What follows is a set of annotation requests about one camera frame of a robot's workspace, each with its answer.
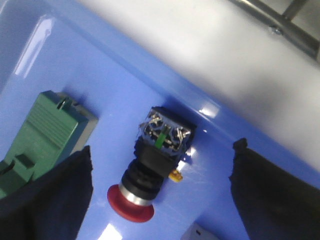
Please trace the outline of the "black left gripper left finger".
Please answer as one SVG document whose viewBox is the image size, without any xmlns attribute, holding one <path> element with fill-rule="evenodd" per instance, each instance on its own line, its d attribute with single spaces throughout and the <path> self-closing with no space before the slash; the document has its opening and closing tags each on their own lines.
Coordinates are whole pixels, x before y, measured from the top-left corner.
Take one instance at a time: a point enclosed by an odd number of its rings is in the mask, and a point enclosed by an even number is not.
<svg viewBox="0 0 320 240">
<path fill-rule="evenodd" d="M 75 240 L 92 194 L 90 146 L 0 201 L 2 240 Z"/>
</svg>

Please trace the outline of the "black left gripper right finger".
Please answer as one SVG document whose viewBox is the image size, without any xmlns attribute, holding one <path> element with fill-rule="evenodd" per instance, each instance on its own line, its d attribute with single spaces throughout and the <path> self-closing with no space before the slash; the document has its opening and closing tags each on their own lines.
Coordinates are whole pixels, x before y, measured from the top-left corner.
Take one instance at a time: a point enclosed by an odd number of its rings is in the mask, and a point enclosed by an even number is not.
<svg viewBox="0 0 320 240">
<path fill-rule="evenodd" d="M 318 240 L 320 190 L 248 147 L 233 143 L 233 202 L 251 240 Z"/>
</svg>

